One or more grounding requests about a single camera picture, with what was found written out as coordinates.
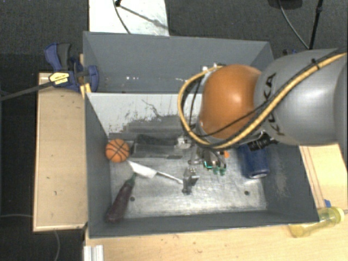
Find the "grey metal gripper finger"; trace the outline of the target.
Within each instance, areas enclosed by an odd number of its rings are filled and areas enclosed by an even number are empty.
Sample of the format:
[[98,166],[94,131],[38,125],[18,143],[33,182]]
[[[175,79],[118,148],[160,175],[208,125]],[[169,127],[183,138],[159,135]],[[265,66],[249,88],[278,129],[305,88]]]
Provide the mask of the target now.
[[189,168],[186,168],[183,174],[183,189],[182,193],[184,195],[190,195],[191,194],[191,172]]
[[194,167],[190,168],[190,185],[193,187],[196,185],[197,181],[200,179],[200,176],[197,174],[197,171]]

